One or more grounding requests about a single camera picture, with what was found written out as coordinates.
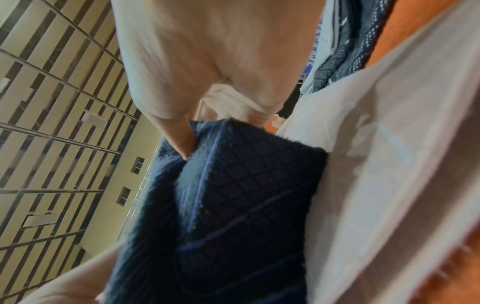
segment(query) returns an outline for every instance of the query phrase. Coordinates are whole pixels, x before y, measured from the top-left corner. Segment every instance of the window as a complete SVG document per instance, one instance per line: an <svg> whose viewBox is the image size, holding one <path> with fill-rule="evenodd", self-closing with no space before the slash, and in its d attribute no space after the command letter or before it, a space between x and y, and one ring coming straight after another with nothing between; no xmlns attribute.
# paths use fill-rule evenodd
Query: window
<svg viewBox="0 0 480 304"><path fill-rule="evenodd" d="M130 189L123 187L123 189L121 190L120 197L118 198L118 201L116 203L122 207L125 206L125 203L129 198L129 194L130 194Z"/></svg>
<svg viewBox="0 0 480 304"><path fill-rule="evenodd" d="M133 165L133 168L131 169L132 173L139 174L140 169L142 168L142 165L144 164L145 159L141 157L137 157L135 160L135 164Z"/></svg>

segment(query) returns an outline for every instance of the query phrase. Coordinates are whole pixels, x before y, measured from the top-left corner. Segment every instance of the navy knit fabric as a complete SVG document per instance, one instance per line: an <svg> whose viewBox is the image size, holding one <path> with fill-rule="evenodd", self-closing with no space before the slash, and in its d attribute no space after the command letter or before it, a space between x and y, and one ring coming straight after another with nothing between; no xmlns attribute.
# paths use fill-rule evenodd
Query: navy knit fabric
<svg viewBox="0 0 480 304"><path fill-rule="evenodd" d="M315 72L313 92L365 67L396 0L338 1L338 48Z"/></svg>
<svg viewBox="0 0 480 304"><path fill-rule="evenodd" d="M327 154L228 120L164 141L107 303L305 303L304 225Z"/></svg>

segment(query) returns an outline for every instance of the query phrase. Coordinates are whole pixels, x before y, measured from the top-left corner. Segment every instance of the white fabric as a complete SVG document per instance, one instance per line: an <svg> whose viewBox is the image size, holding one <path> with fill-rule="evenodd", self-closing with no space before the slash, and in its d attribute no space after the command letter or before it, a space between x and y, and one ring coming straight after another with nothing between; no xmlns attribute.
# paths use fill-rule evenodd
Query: white fabric
<svg viewBox="0 0 480 304"><path fill-rule="evenodd" d="M309 303L339 299L433 176L480 83L476 16L480 2L465 0L373 67L303 96L279 130L330 152L306 223Z"/></svg>
<svg viewBox="0 0 480 304"><path fill-rule="evenodd" d="M315 61L309 75L306 77L300 92L302 94L308 94L313 88L315 71L327 60L327 58L335 52L337 49L339 38L339 0L326 0L323 15L321 17L321 30L318 37L318 46L316 49Z"/></svg>

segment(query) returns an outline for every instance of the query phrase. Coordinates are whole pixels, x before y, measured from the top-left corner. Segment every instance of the hand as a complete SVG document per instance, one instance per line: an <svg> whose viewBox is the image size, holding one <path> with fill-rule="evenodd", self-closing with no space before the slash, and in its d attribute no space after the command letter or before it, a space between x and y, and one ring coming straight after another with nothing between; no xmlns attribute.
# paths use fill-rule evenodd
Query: hand
<svg viewBox="0 0 480 304"><path fill-rule="evenodd" d="M94 304L112 275L123 242L43 285L20 304Z"/></svg>

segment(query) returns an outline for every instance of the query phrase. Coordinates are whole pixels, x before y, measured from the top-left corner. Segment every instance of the dark patterned fabric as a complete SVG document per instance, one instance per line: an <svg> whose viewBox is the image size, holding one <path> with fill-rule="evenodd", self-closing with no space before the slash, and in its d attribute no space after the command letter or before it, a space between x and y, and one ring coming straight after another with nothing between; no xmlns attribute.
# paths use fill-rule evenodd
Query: dark patterned fabric
<svg viewBox="0 0 480 304"><path fill-rule="evenodd" d="M313 92L365 67L395 0L339 0L336 52L315 72Z"/></svg>
<svg viewBox="0 0 480 304"><path fill-rule="evenodd" d="M165 141L107 303L305 303L305 217L327 154L236 121Z"/></svg>

